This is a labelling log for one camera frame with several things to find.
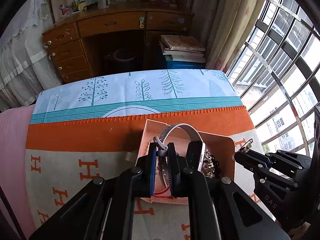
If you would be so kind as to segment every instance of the building window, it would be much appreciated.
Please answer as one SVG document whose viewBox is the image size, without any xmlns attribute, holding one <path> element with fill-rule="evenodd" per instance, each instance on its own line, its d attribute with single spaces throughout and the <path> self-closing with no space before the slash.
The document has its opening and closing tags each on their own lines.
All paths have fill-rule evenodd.
<svg viewBox="0 0 320 240">
<path fill-rule="evenodd" d="M 272 1 L 264 3 L 227 76 L 248 109 L 263 149 L 290 149 L 312 156 L 315 140 L 310 123 L 314 106 L 320 105 L 319 32 L 295 0 Z M 265 59 L 284 89 L 252 49 Z"/>
<path fill-rule="evenodd" d="M 281 126 L 283 126 L 283 125 L 284 125 L 283 119 L 280 118 L 280 119 L 276 122 L 276 124 L 277 124 L 277 127 L 278 127 L 278 128 L 280 128 Z"/>
</svg>

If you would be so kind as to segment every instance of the pink fabric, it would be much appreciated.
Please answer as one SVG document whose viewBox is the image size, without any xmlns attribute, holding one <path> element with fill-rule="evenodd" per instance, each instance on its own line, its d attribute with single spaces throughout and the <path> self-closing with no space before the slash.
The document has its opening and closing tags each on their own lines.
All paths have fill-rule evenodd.
<svg viewBox="0 0 320 240">
<path fill-rule="evenodd" d="M 27 239 L 36 230 L 28 203 L 25 174 L 27 133 L 34 107 L 19 107 L 0 113 L 0 185 Z"/>
</svg>

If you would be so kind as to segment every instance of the desk drawer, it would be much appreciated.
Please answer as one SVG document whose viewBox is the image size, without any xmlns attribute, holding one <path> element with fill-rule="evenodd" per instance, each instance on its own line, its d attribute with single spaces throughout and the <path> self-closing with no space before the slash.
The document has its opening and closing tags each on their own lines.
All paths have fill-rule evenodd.
<svg viewBox="0 0 320 240">
<path fill-rule="evenodd" d="M 140 25 L 140 17 L 143 17 L 145 22 L 144 12 L 123 12 L 91 17 L 78 22 L 79 33 L 81 37 L 86 37 L 100 33 L 144 29 L 144 25 Z"/>
<path fill-rule="evenodd" d="M 191 15 L 148 12 L 147 30 L 187 32 L 190 29 L 191 21 Z"/>
<path fill-rule="evenodd" d="M 55 65 L 58 68 L 61 75 L 88 69 L 87 60 L 83 55 L 59 61 Z"/>
<path fill-rule="evenodd" d="M 76 23 L 64 25 L 43 35 L 43 41 L 48 45 L 48 49 L 77 39 L 79 34 Z"/>
<path fill-rule="evenodd" d="M 49 49 L 49 52 L 54 63 L 83 54 L 80 40 L 70 41 Z"/>
<path fill-rule="evenodd" d="M 92 77 L 90 74 L 90 71 L 88 69 L 77 71 L 77 72 L 72 72 L 69 74 L 63 74 L 61 76 L 62 76 L 63 80 L 65 81 L 65 83 L 76 82 L 79 80 L 84 80 L 84 79 L 88 79 L 88 78 Z"/>
</svg>

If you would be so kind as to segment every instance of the screw head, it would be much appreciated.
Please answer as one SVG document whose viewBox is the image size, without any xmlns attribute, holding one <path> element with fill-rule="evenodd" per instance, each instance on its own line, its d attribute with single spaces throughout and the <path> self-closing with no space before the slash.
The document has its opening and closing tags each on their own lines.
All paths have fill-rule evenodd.
<svg viewBox="0 0 320 240">
<path fill-rule="evenodd" d="M 221 179 L 223 184 L 230 184 L 231 183 L 231 179 L 229 177 L 223 177 Z"/>
<path fill-rule="evenodd" d="M 183 171 L 184 173 L 186 173 L 186 174 L 191 174 L 191 173 L 193 173 L 193 169 L 190 168 L 190 167 L 185 167 L 182 171 Z"/>
<path fill-rule="evenodd" d="M 133 174 L 138 174 L 141 172 L 141 168 L 140 167 L 133 167 L 133 168 L 131 168 L 131 172 Z"/>
<path fill-rule="evenodd" d="M 100 185 L 103 182 L 103 178 L 101 177 L 96 177 L 93 179 L 93 183 L 96 185 Z"/>
</svg>

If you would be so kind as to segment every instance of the pink tray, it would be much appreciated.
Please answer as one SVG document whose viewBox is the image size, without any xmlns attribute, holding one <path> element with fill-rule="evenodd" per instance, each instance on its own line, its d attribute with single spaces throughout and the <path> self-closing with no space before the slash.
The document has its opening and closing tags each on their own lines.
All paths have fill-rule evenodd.
<svg viewBox="0 0 320 240">
<path fill-rule="evenodd" d="M 161 132 L 168 126 L 166 123 L 153 121 L 150 119 L 146 120 L 144 126 L 142 139 L 140 143 L 140 148 L 138 152 L 138 158 L 147 155 L 149 143 L 152 142 L 154 136 L 160 136 Z M 199 134 L 202 140 L 206 144 L 206 148 L 212 153 L 216 160 L 220 163 L 222 176 L 227 176 L 234 180 L 235 176 L 235 161 L 232 159 L 235 153 L 235 143 L 230 137 L 200 132 Z M 173 142 L 179 155 L 186 156 L 188 143 L 190 142 L 189 135 L 181 128 L 176 128 L 167 137 L 166 143 Z M 154 192 L 162 191 L 163 185 L 160 181 L 159 176 L 155 179 L 155 190 Z M 142 198 L 143 200 L 151 203 L 171 203 L 171 204 L 188 204 L 188 198 L 173 198 L 170 196 L 170 190 L 166 191 L 164 194 L 153 196 L 151 198 Z"/>
</svg>

